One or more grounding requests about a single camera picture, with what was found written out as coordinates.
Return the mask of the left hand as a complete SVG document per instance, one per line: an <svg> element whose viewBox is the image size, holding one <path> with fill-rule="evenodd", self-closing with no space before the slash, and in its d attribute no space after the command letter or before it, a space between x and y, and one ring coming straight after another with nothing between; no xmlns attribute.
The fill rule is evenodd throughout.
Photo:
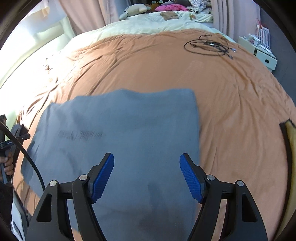
<svg viewBox="0 0 296 241"><path fill-rule="evenodd" d="M0 158L0 163L4 164L4 172L8 175L11 176L14 173L14 165L13 165L13 154L12 152L8 153L7 157L1 157Z"/></svg>

